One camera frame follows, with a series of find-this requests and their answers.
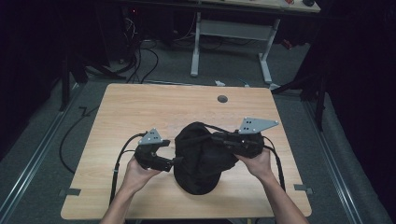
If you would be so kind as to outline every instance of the gray carpet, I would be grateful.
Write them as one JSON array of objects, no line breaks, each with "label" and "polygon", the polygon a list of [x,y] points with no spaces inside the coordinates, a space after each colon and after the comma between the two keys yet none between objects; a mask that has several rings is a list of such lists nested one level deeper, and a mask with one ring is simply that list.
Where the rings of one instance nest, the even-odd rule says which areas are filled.
[{"label": "gray carpet", "polygon": [[[293,80],[308,49],[309,46],[300,46],[290,50],[279,45],[272,47],[268,63],[275,84],[281,85]],[[220,80],[226,86],[244,86],[246,82],[251,87],[268,87],[263,82],[260,64],[255,54],[230,52],[226,46],[221,46],[216,50],[202,50],[200,74],[198,77],[190,77],[191,47],[168,48],[159,43],[153,50],[159,56],[159,63],[146,81],[160,80],[213,86],[215,80]],[[155,56],[147,50],[142,50],[142,58],[138,72],[140,78],[156,62]],[[64,197],[59,196],[59,192],[70,186],[73,176],[61,164],[59,147],[68,129],[81,118],[80,107],[85,106],[90,110],[98,106],[106,86],[113,82],[122,81],[90,76],[89,82],[81,87],[81,93],[76,96],[76,101],[71,105],[59,131],[49,144],[45,159],[13,211],[9,223],[98,223],[97,220],[67,221],[61,218],[60,212]],[[308,218],[309,221],[311,223],[348,223],[347,213],[329,175],[321,152],[321,144],[311,118],[304,108],[304,103],[300,101],[295,91],[286,91],[274,97],[303,182],[313,190],[313,194],[308,194],[313,210]],[[326,104],[323,117],[324,135],[350,187],[362,222],[391,223],[345,139],[332,110],[331,101],[327,99]],[[57,85],[52,91],[51,98],[32,116],[18,142],[0,162],[0,179],[2,180],[0,202],[7,198],[19,175],[35,153],[41,139],[58,114],[60,105],[61,88]],[[72,169],[77,167],[94,117],[95,113],[83,119],[64,141],[64,160]],[[235,219],[233,222],[246,223],[244,219]],[[272,218],[261,218],[258,223],[274,223],[274,221]]]}]

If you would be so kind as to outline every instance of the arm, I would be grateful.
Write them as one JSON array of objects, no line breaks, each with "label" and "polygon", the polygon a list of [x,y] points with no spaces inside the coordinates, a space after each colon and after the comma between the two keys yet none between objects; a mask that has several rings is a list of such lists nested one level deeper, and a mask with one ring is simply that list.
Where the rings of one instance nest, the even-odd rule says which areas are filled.
[{"label": "arm", "polygon": [[134,195],[141,190],[149,180],[161,171],[145,170],[134,157],[128,162],[125,177],[121,187],[108,207],[101,224],[124,223],[125,216]]},{"label": "arm", "polygon": [[304,217],[300,209],[277,183],[276,177],[271,170],[270,151],[268,149],[263,149],[262,154],[253,159],[238,155],[235,156],[262,183],[265,194],[273,209],[276,223],[308,223],[308,220]]}]

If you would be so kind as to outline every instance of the right hand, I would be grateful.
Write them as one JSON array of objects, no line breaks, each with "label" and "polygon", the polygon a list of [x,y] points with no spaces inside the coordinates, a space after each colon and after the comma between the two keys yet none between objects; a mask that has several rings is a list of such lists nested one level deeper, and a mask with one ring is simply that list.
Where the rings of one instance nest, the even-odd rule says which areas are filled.
[{"label": "right hand", "polygon": [[243,156],[235,155],[240,161],[242,161],[250,173],[258,178],[264,179],[265,177],[273,176],[271,170],[271,153],[270,150],[264,148],[262,154],[256,156],[255,158],[246,158]]}]

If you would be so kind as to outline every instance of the small round hole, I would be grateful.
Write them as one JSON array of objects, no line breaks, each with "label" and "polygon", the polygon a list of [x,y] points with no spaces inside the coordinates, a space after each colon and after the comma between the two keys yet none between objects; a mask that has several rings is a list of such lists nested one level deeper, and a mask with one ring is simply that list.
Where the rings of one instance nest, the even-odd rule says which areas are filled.
[{"label": "small round hole", "polygon": [[220,96],[218,96],[218,101],[219,101],[220,103],[227,103],[228,98],[227,98],[227,96],[225,96],[225,95],[220,95]]}]

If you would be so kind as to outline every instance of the black fabric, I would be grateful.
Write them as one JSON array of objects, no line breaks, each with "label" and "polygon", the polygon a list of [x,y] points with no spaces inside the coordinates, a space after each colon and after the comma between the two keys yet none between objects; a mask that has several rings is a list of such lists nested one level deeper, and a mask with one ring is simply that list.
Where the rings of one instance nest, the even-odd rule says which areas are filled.
[{"label": "black fabric", "polygon": [[210,192],[219,182],[221,172],[234,167],[238,159],[223,146],[215,145],[211,132],[201,122],[185,127],[175,139],[177,183],[188,193],[202,195]]}]

